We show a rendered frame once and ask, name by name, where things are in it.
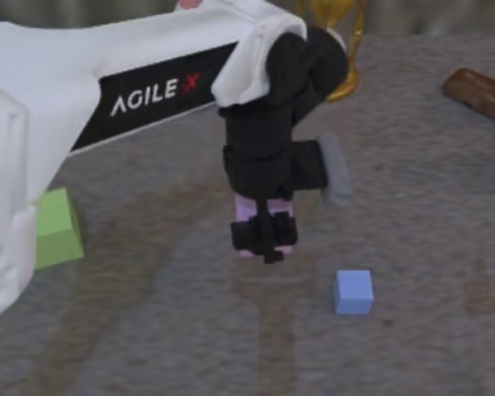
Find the black object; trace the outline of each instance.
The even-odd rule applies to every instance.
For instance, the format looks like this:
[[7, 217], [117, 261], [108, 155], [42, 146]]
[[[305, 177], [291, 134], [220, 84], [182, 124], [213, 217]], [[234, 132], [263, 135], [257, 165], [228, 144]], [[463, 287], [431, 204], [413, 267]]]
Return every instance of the black object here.
[[101, 78], [101, 100], [73, 151], [213, 102], [211, 85], [235, 46]]
[[233, 247], [283, 260], [276, 247], [294, 245], [295, 219], [271, 215], [267, 200], [292, 200], [295, 191], [327, 186], [316, 141], [292, 141], [293, 128], [345, 81], [345, 50], [325, 30], [310, 27], [308, 39], [285, 33], [266, 59], [270, 92], [255, 101], [219, 109], [226, 125], [224, 169], [239, 195], [257, 202], [257, 216], [231, 224]]

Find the red x letter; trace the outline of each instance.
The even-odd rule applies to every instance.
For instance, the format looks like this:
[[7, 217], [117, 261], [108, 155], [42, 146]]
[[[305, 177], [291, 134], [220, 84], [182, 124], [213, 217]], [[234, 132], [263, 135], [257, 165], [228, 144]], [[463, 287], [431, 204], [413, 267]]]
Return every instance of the red x letter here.
[[189, 92], [192, 91], [193, 89], [196, 89], [196, 80], [200, 78], [199, 73], [193, 73], [193, 74], [187, 74], [186, 75], [186, 81], [183, 86], [183, 92]]

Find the brown wooden block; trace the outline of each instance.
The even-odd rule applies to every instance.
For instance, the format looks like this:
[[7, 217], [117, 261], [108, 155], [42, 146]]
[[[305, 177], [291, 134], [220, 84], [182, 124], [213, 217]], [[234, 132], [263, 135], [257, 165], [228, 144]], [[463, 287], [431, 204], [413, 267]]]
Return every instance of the brown wooden block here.
[[444, 83], [444, 93], [487, 117], [495, 118], [495, 80], [469, 68], [459, 68]]

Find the gray tabletop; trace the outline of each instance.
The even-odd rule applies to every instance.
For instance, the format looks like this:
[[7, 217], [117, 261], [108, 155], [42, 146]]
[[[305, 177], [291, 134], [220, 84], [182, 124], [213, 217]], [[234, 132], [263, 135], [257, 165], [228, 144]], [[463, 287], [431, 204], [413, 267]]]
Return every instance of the gray tabletop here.
[[[0, 396], [495, 396], [495, 121], [441, 95], [495, 77], [495, 37], [371, 37], [362, 84], [297, 139], [342, 139], [351, 207], [295, 202], [276, 266], [236, 258], [210, 108], [70, 158], [87, 255], [36, 274], [0, 319]], [[373, 312], [338, 317], [338, 269]]]

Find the gold trophy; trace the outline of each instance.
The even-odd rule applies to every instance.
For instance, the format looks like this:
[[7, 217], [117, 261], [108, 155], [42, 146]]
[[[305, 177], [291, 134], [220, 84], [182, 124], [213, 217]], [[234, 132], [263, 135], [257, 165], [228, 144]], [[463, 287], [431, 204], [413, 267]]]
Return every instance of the gold trophy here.
[[301, 16], [304, 15], [305, 1], [308, 1], [309, 10], [315, 22], [327, 30], [348, 19], [351, 12], [357, 7], [354, 23], [351, 27], [350, 44], [348, 45], [350, 70], [345, 82], [336, 91], [332, 92], [327, 99], [328, 101], [339, 101], [352, 94], [359, 82], [356, 60], [357, 49], [363, 36], [365, 0], [296, 0], [296, 11]]

